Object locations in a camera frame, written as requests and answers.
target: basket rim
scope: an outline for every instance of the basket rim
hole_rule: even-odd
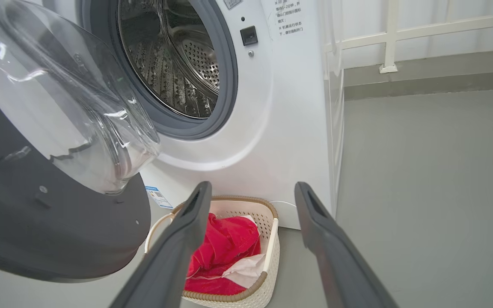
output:
[[[262,198],[244,197],[242,195],[215,195],[212,197],[211,201],[246,201],[252,203],[259,203],[270,209],[274,219],[279,219],[279,215],[277,214],[275,207],[271,203],[269,203],[269,201]],[[184,203],[185,202],[179,204],[175,209],[173,209],[172,214],[173,215],[178,214],[178,212],[180,212],[180,210],[184,207]],[[186,298],[197,299],[197,300],[208,300],[211,302],[238,302],[240,300],[248,298],[256,291],[258,291],[258,289],[260,289],[260,287],[264,284],[266,278],[267,278],[267,272],[263,271],[262,274],[260,274],[260,277],[258,277],[258,280],[256,280],[256,282],[250,288],[246,289],[245,291],[239,294],[235,294],[232,296],[199,293],[199,292],[192,292],[186,290],[182,292],[182,296]]]

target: sticker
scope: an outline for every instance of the sticker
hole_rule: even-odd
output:
[[[173,209],[172,205],[170,205],[166,198],[163,197],[163,194],[159,191],[159,189],[157,189],[157,187],[146,187],[146,191],[149,195],[151,195],[157,205],[162,208]]]
[[[228,10],[231,10],[234,6],[241,3],[242,0],[223,0],[227,6]]]
[[[263,2],[268,24],[272,29],[272,39],[294,37],[303,32],[302,2],[306,0],[270,0]]]

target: red cloth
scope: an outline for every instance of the red cloth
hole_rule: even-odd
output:
[[[246,289],[222,274],[240,259],[260,253],[255,223],[240,216],[216,219],[209,213],[205,240],[191,257],[184,289],[225,296],[241,293]]]

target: stainless steel drum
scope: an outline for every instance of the stainless steel drum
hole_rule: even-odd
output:
[[[121,0],[119,32],[130,65],[159,102],[205,119],[220,87],[211,39],[189,2]]]

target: laundry basket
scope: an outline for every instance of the laundry basket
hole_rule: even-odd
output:
[[[180,212],[183,203],[172,213],[163,216],[149,231],[146,239],[146,252],[153,232],[165,219],[172,219]],[[212,308],[264,308],[271,300],[277,271],[279,269],[280,245],[277,228],[279,219],[276,209],[266,200],[235,195],[213,197],[209,212],[218,219],[250,215],[258,225],[261,253],[266,254],[264,270],[260,278],[249,289],[234,296],[222,296],[186,291],[182,297],[190,302]]]

